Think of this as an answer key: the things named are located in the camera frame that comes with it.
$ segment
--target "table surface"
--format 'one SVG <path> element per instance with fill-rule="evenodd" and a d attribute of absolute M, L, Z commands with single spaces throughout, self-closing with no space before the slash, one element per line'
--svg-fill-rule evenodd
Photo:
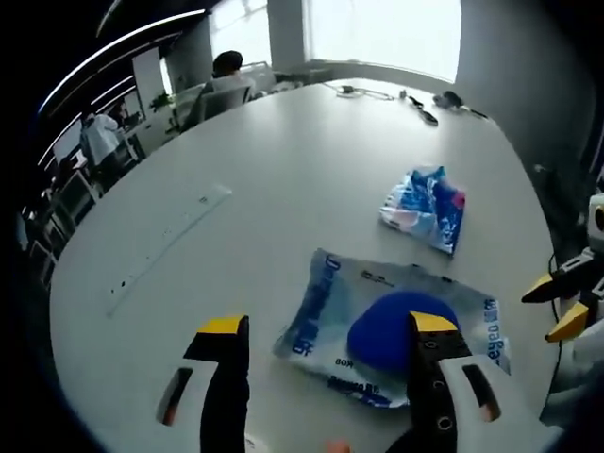
<path fill-rule="evenodd" d="M 331 82 L 338 85 L 343 82 Z M 356 86 L 397 96 L 399 87 Z M 548 305 L 520 297 L 547 269 L 552 245 L 520 160 L 498 126 L 402 101 L 343 99 L 313 85 L 229 111 L 164 145 L 92 209 L 53 275 L 51 334 L 67 400 L 112 451 L 198 451 L 199 415 L 215 365 L 182 359 L 209 318 L 250 316 L 247 432 L 274 452 L 323 451 L 344 438 L 385 451 L 409 411 L 376 410 L 279 361 L 271 348 L 293 319 L 318 247 L 366 260 L 416 262 L 500 300 L 512 378 L 538 413 L 557 359 Z M 466 190 L 454 259 L 385 227 L 378 208 L 397 180 L 442 164 Z M 212 184 L 232 195 L 175 242 L 107 317 L 110 285 L 147 253 L 171 218 Z M 158 404 L 179 366 L 193 376 L 171 427 Z"/>

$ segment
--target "crumpled plastic bag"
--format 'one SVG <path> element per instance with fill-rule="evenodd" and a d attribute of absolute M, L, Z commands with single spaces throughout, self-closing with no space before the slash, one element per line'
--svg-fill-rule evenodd
<path fill-rule="evenodd" d="M 420 167 L 393 187 L 379 213 L 390 227 L 452 255 L 464 206 L 465 193 L 447 182 L 444 167 Z"/>
<path fill-rule="evenodd" d="M 403 377 L 354 361 L 346 347 L 352 324 L 377 299 L 397 291 L 422 292 L 443 300 L 455 312 L 470 351 L 490 357 L 509 371 L 508 342 L 493 297 L 414 264 L 354 260 L 321 249 L 312 256 L 302 305 L 273 352 L 315 374 L 328 387 L 368 405 L 406 406 L 409 399 Z"/>

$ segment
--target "dark hair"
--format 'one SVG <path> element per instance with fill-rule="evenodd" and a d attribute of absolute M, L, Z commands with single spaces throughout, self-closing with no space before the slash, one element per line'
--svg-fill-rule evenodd
<path fill-rule="evenodd" d="M 213 76 L 225 77 L 230 76 L 235 71 L 239 71 L 243 64 L 243 56 L 235 50 L 223 52 L 214 60 Z"/>

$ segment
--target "potted plant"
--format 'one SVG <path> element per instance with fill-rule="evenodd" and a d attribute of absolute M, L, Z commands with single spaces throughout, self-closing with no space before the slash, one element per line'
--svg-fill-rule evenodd
<path fill-rule="evenodd" d="M 151 101 L 149 107 L 153 109 L 154 113 L 157 113 L 159 109 L 169 106 L 171 103 L 172 96 L 170 96 L 167 92 L 162 92 L 161 94 L 158 94 L 158 97 Z"/>

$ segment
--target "person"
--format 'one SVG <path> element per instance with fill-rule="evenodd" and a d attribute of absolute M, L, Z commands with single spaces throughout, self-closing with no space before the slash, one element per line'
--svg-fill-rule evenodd
<path fill-rule="evenodd" d="M 122 104 L 116 104 L 108 113 L 109 117 L 115 120 L 117 126 L 123 128 L 125 126 L 124 116 L 122 114 Z"/>
<path fill-rule="evenodd" d="M 243 56 L 239 52 L 229 50 L 220 54 L 212 64 L 213 80 L 206 84 L 201 93 L 222 92 L 248 86 L 250 87 L 249 97 L 252 97 L 256 83 L 240 73 L 242 65 Z"/>
<path fill-rule="evenodd" d="M 82 153 L 92 164 L 92 177 L 104 191 L 108 191 L 123 175 L 116 151 L 121 146 L 118 124 L 105 114 L 95 115 L 91 108 L 82 111 L 80 146 Z"/>

